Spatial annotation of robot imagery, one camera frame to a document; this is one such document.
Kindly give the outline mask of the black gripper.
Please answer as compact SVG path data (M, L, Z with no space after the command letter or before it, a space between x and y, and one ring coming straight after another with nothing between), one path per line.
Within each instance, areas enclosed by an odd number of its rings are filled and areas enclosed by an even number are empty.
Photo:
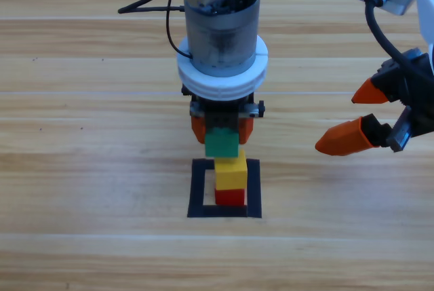
M427 53L418 48L403 53L427 78L411 78L396 61L382 63L354 93L353 104L384 104L399 101L405 106L393 127L381 124L373 114L346 121L326 131L315 149L331 156L346 156L372 148L402 151L410 138L433 131L433 72Z
M263 100L254 101L254 93L229 100L210 100L194 94L185 84L181 92L190 96L189 111L191 128L201 144L205 143L206 132L213 129L228 129L239 132L239 144L245 144L254 129L254 119L264 117L265 104Z

